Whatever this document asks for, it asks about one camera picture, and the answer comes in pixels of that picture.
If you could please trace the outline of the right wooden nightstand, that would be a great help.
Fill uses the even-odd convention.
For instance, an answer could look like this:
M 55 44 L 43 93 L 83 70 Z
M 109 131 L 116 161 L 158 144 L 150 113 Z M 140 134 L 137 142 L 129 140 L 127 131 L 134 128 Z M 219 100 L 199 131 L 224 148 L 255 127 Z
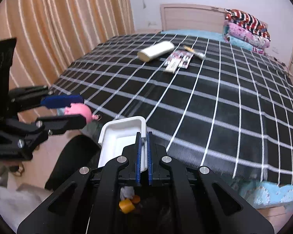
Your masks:
M 285 63 L 279 61 L 276 57 L 273 57 L 270 54 L 266 54 L 266 56 L 271 62 L 275 63 L 281 70 L 283 70 L 283 72 L 285 72 L 289 77 L 293 77 L 293 74 L 290 72 Z

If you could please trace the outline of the stack of folded colourful quilts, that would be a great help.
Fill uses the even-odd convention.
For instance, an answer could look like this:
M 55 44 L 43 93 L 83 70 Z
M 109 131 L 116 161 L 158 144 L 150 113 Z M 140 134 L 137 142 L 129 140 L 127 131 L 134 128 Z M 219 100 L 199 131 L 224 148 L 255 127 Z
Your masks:
M 258 54 L 265 54 L 269 48 L 271 36 L 265 23 L 255 16 L 237 9 L 225 9 L 227 12 L 223 25 L 223 39 L 235 45 L 242 42 L 244 49 Z

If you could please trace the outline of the orange plastic bottle cap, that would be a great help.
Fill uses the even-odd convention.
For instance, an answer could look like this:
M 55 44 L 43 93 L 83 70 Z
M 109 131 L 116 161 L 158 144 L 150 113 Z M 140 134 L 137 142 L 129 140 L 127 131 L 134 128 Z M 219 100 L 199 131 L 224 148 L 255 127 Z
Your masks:
M 140 203 L 141 199 L 138 195 L 134 195 L 133 198 L 131 199 L 133 204 L 138 204 Z

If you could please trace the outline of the yellow white ointment tube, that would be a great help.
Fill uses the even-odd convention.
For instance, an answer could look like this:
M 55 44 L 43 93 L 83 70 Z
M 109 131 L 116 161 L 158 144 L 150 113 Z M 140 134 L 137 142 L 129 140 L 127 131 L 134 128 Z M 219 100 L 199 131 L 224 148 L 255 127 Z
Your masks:
M 204 60 L 205 59 L 205 54 L 204 53 L 198 52 L 198 51 L 196 51 L 193 48 L 190 48 L 188 46 L 184 46 L 184 49 L 186 51 L 192 53 L 193 55 L 195 55 L 196 57 L 198 57 L 201 60 Z

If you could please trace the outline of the beige striped curtain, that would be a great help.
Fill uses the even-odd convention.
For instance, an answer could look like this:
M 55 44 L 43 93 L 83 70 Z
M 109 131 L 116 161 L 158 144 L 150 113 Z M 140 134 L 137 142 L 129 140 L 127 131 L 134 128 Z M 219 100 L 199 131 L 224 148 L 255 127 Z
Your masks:
M 51 85 L 77 58 L 134 31 L 130 0 L 2 0 L 0 40 L 17 44 L 10 88 Z

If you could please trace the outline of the yellow cap in bag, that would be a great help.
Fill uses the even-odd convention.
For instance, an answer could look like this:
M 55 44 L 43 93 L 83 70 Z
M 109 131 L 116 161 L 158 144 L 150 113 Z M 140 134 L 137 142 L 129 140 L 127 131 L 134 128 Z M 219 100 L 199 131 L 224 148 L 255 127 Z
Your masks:
M 122 213 L 128 214 L 135 210 L 135 206 L 130 199 L 125 199 L 119 202 L 119 208 Z

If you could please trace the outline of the white tissue paper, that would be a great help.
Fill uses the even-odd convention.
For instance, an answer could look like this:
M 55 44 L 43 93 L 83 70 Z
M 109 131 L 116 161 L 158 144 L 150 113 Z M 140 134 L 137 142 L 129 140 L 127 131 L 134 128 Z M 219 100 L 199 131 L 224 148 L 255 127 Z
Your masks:
M 121 201 L 123 201 L 125 199 L 132 200 L 134 196 L 135 196 L 135 192 L 134 192 L 134 188 L 132 186 L 121 187 L 121 191 L 120 191 Z

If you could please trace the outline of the white plastic tray box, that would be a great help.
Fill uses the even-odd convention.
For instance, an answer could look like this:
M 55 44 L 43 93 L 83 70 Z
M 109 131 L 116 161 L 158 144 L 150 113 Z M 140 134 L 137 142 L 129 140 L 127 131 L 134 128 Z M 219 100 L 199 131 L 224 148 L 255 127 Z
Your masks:
M 102 147 L 98 167 L 122 155 L 123 148 L 135 143 L 136 134 L 146 139 L 146 120 L 142 116 L 134 116 L 106 123 L 100 132 L 98 144 Z

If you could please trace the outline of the beige wooden headboard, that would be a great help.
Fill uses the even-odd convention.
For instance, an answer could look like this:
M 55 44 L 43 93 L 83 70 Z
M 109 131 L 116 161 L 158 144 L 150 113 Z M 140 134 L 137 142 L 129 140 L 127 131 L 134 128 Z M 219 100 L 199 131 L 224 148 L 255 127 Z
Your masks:
M 162 29 L 223 32 L 227 11 L 220 7 L 197 4 L 161 4 Z

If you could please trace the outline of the light blue bed sheet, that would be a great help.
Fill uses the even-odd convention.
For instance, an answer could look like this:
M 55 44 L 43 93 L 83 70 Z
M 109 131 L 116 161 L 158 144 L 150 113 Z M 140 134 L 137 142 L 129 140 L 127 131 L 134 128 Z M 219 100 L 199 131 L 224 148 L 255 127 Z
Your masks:
M 192 57 L 163 74 L 157 127 L 167 151 L 207 165 L 256 208 L 293 202 L 293 85 L 264 56 L 206 37 L 166 32 Z

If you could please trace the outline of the grey zippered jacket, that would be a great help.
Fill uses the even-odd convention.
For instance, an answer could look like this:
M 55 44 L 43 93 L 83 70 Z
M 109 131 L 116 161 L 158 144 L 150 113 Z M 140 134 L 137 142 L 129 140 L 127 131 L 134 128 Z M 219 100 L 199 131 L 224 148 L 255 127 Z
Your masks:
M 52 192 L 37 186 L 22 184 L 19 189 L 7 188 L 8 169 L 0 162 L 0 215 L 13 231 Z

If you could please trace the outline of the printed flat packaging card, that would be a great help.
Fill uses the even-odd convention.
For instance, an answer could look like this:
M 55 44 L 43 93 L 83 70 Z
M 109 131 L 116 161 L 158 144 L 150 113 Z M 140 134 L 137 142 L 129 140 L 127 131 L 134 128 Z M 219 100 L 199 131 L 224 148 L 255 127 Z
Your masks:
M 174 74 L 178 68 L 187 69 L 193 54 L 188 51 L 174 51 L 164 62 L 165 72 Z

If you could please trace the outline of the black white checkered blanket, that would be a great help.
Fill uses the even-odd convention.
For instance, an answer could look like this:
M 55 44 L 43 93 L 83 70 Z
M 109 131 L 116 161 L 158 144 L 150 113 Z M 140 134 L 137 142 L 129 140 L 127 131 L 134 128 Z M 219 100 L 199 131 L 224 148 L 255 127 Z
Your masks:
M 115 36 L 53 84 L 103 123 L 142 116 L 170 156 L 196 168 L 293 185 L 293 85 L 283 67 L 179 34 Z

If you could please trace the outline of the pink pig toy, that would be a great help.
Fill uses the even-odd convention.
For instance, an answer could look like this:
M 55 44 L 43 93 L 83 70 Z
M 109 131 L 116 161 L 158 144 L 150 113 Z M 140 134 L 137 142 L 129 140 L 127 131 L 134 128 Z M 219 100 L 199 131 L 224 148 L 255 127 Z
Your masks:
M 58 108 L 57 114 L 62 115 L 81 115 L 85 117 L 86 124 L 91 123 L 92 121 L 99 121 L 102 119 L 100 114 L 93 114 L 91 109 L 82 103 L 71 103 L 69 107 Z

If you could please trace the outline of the black trash bag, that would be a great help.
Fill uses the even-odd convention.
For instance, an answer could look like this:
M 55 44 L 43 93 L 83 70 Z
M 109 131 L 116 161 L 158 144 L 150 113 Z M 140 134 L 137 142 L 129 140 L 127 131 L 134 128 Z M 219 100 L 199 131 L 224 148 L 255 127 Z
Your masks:
M 163 233 L 172 230 L 171 199 L 166 196 L 168 190 L 163 185 L 151 185 L 148 170 L 140 171 L 140 182 L 133 186 L 135 195 L 141 201 L 134 204 L 135 210 L 128 214 L 122 213 L 119 208 L 121 187 L 124 185 L 119 186 L 110 233 Z

